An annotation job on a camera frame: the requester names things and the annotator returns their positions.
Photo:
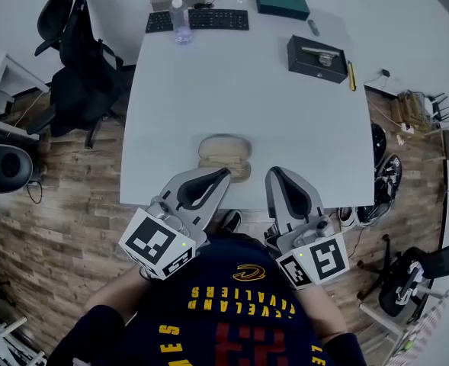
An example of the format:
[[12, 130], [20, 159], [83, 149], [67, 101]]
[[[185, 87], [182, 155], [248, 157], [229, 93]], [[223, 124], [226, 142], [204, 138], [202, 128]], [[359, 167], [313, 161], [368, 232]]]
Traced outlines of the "patterned cloth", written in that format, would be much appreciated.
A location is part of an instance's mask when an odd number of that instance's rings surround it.
[[417, 322], [407, 329], [406, 334], [392, 357], [391, 366], [411, 366], [432, 337], [446, 308], [447, 298], [439, 300]]

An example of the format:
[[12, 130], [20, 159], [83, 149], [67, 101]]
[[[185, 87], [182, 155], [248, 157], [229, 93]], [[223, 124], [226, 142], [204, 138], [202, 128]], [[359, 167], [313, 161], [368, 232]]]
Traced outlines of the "person's left forearm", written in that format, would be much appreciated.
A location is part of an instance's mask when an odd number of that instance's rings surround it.
[[117, 311], [123, 321], [128, 323], [152, 287], [152, 283], [140, 274], [140, 269], [137, 265], [100, 288], [88, 299], [84, 311], [88, 312], [96, 306], [107, 306]]

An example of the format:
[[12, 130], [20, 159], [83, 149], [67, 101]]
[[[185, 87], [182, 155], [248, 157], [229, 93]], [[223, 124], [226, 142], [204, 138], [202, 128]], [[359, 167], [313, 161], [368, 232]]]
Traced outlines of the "stack of cardboard pieces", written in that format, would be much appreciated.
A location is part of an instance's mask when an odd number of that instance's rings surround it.
[[401, 92], [390, 102], [392, 120], [421, 132], [431, 130], [431, 120], [425, 110], [423, 99], [411, 91]]

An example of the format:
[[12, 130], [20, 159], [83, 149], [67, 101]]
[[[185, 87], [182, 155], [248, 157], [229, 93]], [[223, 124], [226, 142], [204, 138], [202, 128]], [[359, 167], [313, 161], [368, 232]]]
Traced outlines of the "black office chair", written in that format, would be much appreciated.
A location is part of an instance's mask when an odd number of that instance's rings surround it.
[[73, 130], [87, 133], [85, 148], [91, 149], [104, 119], [124, 121], [113, 106], [126, 92], [123, 60], [95, 39], [87, 0], [49, 0], [37, 21], [43, 39], [35, 53], [58, 50], [63, 68], [53, 77], [50, 104], [27, 125], [30, 135], [50, 129], [53, 137]]
[[[380, 308], [387, 315], [396, 317], [405, 307], [396, 304], [396, 289], [406, 283], [410, 264], [413, 261], [421, 264], [424, 270], [424, 281], [447, 277], [449, 276], [449, 246], [435, 252], [425, 252], [417, 247], [411, 247], [404, 253], [397, 252], [392, 255], [390, 237], [385, 234], [382, 236], [382, 240], [386, 243], [386, 249], [381, 268], [367, 265], [363, 261], [357, 263], [360, 269], [377, 275], [376, 281], [367, 290], [358, 292], [357, 299], [360, 301], [366, 300], [376, 289], [379, 289]], [[409, 301], [411, 300], [418, 307], [421, 307], [425, 304], [426, 297], [418, 295], [419, 285], [416, 288], [417, 294], [411, 297]]]

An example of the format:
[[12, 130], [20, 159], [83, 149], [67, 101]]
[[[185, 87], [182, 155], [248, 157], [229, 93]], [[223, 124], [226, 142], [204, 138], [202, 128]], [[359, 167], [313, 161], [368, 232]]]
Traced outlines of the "black keyboard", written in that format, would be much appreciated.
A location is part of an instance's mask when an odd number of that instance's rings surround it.
[[[249, 30], [249, 16], [246, 10], [207, 9], [188, 11], [192, 30]], [[146, 33], [173, 31], [171, 15], [168, 11], [149, 14]]]

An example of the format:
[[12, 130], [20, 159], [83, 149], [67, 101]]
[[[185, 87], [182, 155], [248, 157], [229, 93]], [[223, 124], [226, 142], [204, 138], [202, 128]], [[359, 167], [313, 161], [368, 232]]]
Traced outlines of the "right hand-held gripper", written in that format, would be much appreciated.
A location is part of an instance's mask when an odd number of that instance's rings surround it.
[[[265, 245], [294, 289], [323, 284], [349, 270], [344, 237], [323, 215], [318, 191], [289, 169], [272, 167], [265, 177], [269, 217]], [[293, 229], [295, 218], [318, 217]]]

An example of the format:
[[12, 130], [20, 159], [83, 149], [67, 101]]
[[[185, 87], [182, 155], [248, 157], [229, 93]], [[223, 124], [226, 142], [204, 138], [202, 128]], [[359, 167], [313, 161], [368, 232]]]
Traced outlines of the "white side desk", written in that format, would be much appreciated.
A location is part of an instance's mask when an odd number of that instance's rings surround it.
[[[21, 86], [35, 88], [48, 93], [50, 88], [34, 74], [16, 63], [7, 53], [0, 53], [0, 105], [14, 102], [14, 95], [22, 92]], [[26, 130], [0, 121], [0, 131], [38, 141], [36, 133], [28, 134]]]

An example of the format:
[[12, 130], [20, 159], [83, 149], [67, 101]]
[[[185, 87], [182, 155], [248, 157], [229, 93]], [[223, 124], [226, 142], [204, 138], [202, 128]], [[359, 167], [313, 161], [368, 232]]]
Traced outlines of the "black open box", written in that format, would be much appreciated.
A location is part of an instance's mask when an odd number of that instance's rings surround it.
[[[301, 47], [334, 50], [340, 52], [341, 55], [334, 58], [330, 67], [326, 67], [319, 63], [317, 56], [304, 53]], [[287, 43], [287, 61], [290, 72], [316, 77], [328, 82], [341, 84], [348, 77], [347, 61], [343, 50], [297, 35], [293, 35]]]

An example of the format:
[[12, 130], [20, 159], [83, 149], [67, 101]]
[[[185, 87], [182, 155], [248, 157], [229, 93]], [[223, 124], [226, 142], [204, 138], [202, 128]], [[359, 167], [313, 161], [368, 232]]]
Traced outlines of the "white router black antennas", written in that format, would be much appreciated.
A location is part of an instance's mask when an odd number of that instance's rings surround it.
[[449, 119], [449, 105], [445, 105], [443, 108], [441, 104], [448, 99], [448, 96], [443, 92], [436, 96], [428, 96], [426, 100], [431, 107], [431, 118], [443, 122]]

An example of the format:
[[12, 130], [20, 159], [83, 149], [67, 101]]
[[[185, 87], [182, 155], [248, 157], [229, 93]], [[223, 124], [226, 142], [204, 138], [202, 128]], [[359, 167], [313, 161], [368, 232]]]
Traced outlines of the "small white box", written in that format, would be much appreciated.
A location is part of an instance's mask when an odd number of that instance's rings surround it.
[[351, 207], [340, 207], [338, 209], [338, 220], [342, 233], [348, 232], [356, 227], [356, 221]]

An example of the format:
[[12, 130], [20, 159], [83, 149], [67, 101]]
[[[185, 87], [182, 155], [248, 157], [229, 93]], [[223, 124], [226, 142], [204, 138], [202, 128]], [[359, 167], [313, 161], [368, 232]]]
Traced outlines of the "tan glasses case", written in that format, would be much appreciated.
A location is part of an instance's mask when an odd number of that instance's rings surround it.
[[[242, 160], [246, 160], [249, 163], [249, 159], [252, 156], [252, 145], [248, 140], [239, 136], [217, 134], [209, 136], [200, 142], [198, 155], [200, 157], [198, 162], [199, 168], [221, 168], [212, 166], [208, 160], [210, 156], [239, 156]], [[232, 183], [247, 181], [249, 177], [246, 180], [232, 179]]]

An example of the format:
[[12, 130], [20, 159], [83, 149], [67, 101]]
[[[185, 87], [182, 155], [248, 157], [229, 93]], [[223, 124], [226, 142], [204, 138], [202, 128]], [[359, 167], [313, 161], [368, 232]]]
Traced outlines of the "metal clamp tool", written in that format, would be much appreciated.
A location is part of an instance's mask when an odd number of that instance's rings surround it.
[[312, 47], [301, 47], [304, 53], [312, 54], [318, 57], [319, 63], [323, 66], [330, 67], [334, 58], [340, 57], [340, 52], [334, 50], [324, 50]]

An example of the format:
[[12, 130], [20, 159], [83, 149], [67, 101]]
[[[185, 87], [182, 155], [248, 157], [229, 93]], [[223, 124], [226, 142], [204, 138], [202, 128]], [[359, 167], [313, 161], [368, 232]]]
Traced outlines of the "person's right forearm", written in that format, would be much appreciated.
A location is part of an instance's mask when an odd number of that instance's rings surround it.
[[294, 291], [322, 344], [348, 333], [342, 312], [321, 286]]

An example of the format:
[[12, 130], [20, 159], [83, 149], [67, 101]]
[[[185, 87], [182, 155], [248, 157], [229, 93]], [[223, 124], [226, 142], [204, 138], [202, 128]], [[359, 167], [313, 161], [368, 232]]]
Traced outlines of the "white spare hand-held gripper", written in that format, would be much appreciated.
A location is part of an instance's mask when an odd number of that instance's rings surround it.
[[400, 306], [405, 306], [409, 299], [417, 294], [417, 286], [424, 281], [424, 270], [417, 261], [410, 264], [408, 274], [406, 283], [396, 289], [396, 304]]

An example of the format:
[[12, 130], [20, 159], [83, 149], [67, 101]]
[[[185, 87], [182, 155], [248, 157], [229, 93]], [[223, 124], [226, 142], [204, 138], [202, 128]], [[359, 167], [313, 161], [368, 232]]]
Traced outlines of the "person's black shoe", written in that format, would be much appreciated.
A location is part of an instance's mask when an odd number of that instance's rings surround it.
[[226, 212], [222, 222], [221, 230], [229, 233], [236, 233], [242, 222], [242, 212], [240, 210], [229, 210]]

